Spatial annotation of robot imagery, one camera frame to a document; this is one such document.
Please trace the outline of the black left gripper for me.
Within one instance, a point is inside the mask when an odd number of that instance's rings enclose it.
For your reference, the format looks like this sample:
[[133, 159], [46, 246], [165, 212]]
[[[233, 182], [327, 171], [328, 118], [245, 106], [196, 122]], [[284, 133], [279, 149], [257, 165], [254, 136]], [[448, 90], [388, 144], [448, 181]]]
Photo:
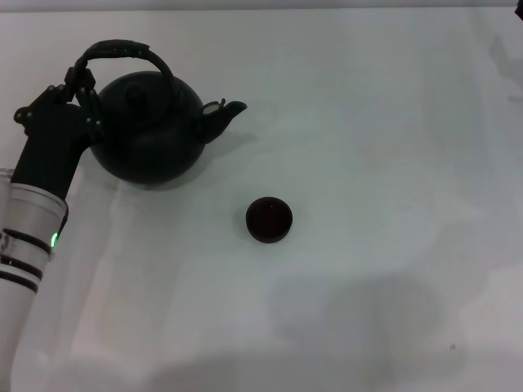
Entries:
[[[70, 67], [65, 82], [50, 85], [14, 121], [27, 141], [11, 183], [29, 185], [64, 200], [83, 152], [103, 140], [101, 102], [87, 68]], [[79, 106], [72, 105], [76, 98]]]

